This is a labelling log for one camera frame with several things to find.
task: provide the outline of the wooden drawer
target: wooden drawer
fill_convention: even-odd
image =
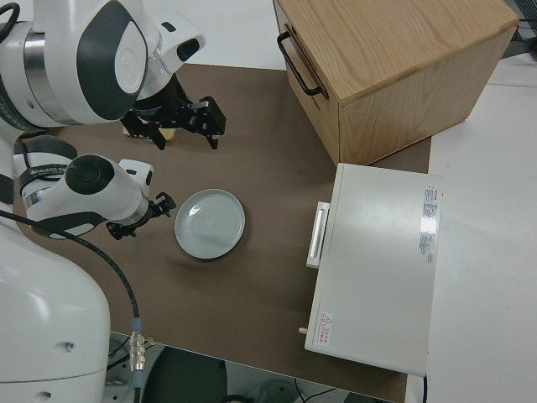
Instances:
[[[300,43],[300,38],[289,22],[281,7],[275,3],[276,17],[280,33],[289,32],[290,37],[282,42],[284,51],[291,59],[295,69],[300,74],[305,85],[310,88],[321,88],[321,93],[310,96],[305,93],[300,86],[294,72],[288,67],[287,75],[289,84],[293,88],[295,95],[304,108],[308,119],[321,138],[328,154],[335,164],[340,160],[340,140],[339,140],[339,103],[333,91],[323,84],[314,67],[309,61],[309,57]]]
[[[279,32],[289,32],[283,48],[300,104],[334,162],[360,165],[465,120],[518,22],[503,0],[274,0],[274,8]],[[322,92],[307,95],[293,70]]]

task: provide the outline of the small wooden block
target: small wooden block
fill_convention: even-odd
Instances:
[[[174,139],[175,132],[177,132],[177,129],[176,128],[160,128],[159,131],[162,133],[166,141],[171,141]],[[123,128],[123,134],[125,134],[126,136],[129,135],[128,131],[125,128]]]

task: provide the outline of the black cable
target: black cable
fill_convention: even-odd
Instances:
[[[310,397],[308,397],[306,400],[304,400],[304,402],[306,403],[306,401],[308,401],[309,399],[313,399],[314,397],[317,397],[317,396],[320,396],[320,395],[324,395],[328,392],[333,392],[334,390],[336,390],[336,388],[331,388],[331,389],[328,389],[328,390],[325,390],[323,392],[320,392],[320,393],[315,393],[314,395],[311,395]]]
[[[4,210],[0,210],[0,217],[4,217],[4,218],[7,218],[9,220],[20,222],[22,224],[30,225],[32,227],[36,227],[36,228],[42,229],[42,230],[50,232],[50,233],[57,233],[58,235],[60,235],[60,236],[62,236],[64,238],[70,239],[71,241],[74,241],[74,242],[76,242],[76,243],[78,243],[78,244],[90,249],[90,251],[94,252],[95,254],[98,254],[99,256],[101,256],[101,258],[103,258],[110,266],[112,266],[112,268],[116,272],[117,276],[119,277],[119,279],[123,283],[123,286],[125,287],[125,290],[127,291],[128,297],[129,297],[129,299],[131,301],[131,305],[133,306],[134,317],[140,317],[139,312],[138,312],[138,303],[136,302],[136,296],[134,295],[133,288],[129,284],[129,282],[127,280],[127,277],[125,276],[123,271],[119,268],[119,266],[116,264],[116,262],[114,262],[110,256],[108,256],[106,253],[104,253],[102,250],[100,250],[93,243],[89,243],[85,239],[77,237],[76,235],[73,235],[73,234],[68,233],[66,231],[61,231],[59,229],[49,228],[46,225],[41,224],[40,222],[30,220],[29,218],[22,217],[22,216],[19,216],[17,214],[13,214],[11,212],[5,212]]]
[[[18,15],[20,14],[20,6],[17,3],[8,3],[0,7],[0,15],[6,13],[7,11],[12,10],[11,16],[3,28],[0,30],[0,43],[6,39],[17,23]]]
[[[125,341],[123,343],[121,343],[119,345],[118,348],[116,348],[114,351],[112,351],[111,353],[108,354],[108,357],[111,357],[113,356],[115,353],[117,353],[119,350],[121,350],[121,348],[125,345],[126,342],[128,342],[128,339],[130,338],[130,336],[128,338],[125,339]]]
[[[114,368],[115,366],[117,366],[119,364],[124,363],[125,361],[127,361],[129,359],[129,357],[130,357],[130,354],[123,355],[118,361],[114,361],[113,363],[107,365],[107,371],[109,371],[110,369]]]
[[[523,40],[522,35],[520,35],[519,28],[520,27],[517,27],[517,30],[514,31],[513,38],[511,38],[512,42],[521,42]]]
[[[30,161],[28,158],[28,153],[29,153],[28,148],[26,147],[26,143],[23,140],[20,140],[19,143],[21,147],[23,148],[24,164],[26,165],[26,169],[30,171],[33,168],[33,166],[30,165]],[[45,182],[57,182],[60,180],[60,178],[49,178],[47,176],[41,176],[40,178],[36,178],[36,179],[40,179],[41,181],[45,181]]]
[[[300,393],[299,384],[298,384],[298,382],[296,381],[296,378],[293,378],[293,380],[295,381],[295,389],[296,389],[296,393],[299,394],[299,397],[300,397],[300,400],[302,400],[302,403],[305,403],[304,396]]]
[[[427,375],[423,377],[423,403],[427,403]]]
[[[140,403],[142,401],[142,390],[140,388],[136,388],[134,390],[134,402],[133,403]]]
[[[336,388],[331,388],[331,389],[323,390],[322,392],[315,393],[314,395],[304,398],[304,396],[300,393],[299,384],[296,378],[293,378],[293,381],[295,382],[296,392],[299,394],[299,398],[300,400],[302,400],[302,403],[306,403],[306,401],[308,401],[309,399],[313,399],[314,397],[321,396],[321,395],[324,395],[326,393],[333,392],[334,390],[336,390]]]

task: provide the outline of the brown table mat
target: brown table mat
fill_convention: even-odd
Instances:
[[[159,151],[149,141],[128,139],[120,123],[57,131],[79,154],[152,164],[152,197],[166,191],[180,206],[197,191],[220,188],[244,207],[241,240],[212,261],[192,258],[177,244],[177,210],[172,218],[140,228],[136,238],[116,241],[104,225],[85,236],[125,271],[145,334],[219,359],[403,401],[405,374],[308,352],[305,336],[298,334],[308,323],[315,288],[316,271],[306,268],[305,260],[316,203],[330,201],[336,167],[285,72],[186,65],[180,79],[191,99],[212,95],[227,116],[219,150],[210,150],[197,134],[179,132]],[[376,165],[424,171],[429,144],[421,142]],[[128,298],[106,263],[71,242],[30,237],[87,270],[107,296],[112,330],[130,332]]]

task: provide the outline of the cable connector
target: cable connector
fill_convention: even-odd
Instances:
[[[131,372],[143,371],[145,369],[145,337],[142,332],[135,330],[131,336],[130,344],[130,364]]]

